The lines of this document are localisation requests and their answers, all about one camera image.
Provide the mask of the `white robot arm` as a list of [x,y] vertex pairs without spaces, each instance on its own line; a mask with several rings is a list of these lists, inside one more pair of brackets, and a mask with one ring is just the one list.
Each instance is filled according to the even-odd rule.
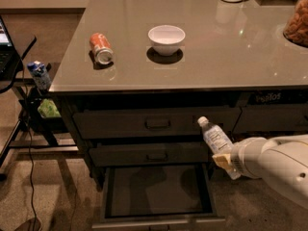
[[308,136],[236,142],[230,152],[214,156],[215,163],[242,176],[263,179],[273,190],[308,208]]

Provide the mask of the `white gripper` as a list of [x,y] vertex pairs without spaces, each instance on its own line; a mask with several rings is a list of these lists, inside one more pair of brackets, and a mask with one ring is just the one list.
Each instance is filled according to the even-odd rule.
[[218,167],[225,170],[232,170],[234,167],[242,176],[258,179],[260,177],[258,159],[266,142],[267,140],[261,137],[248,138],[234,144],[231,156],[215,154],[212,158]]

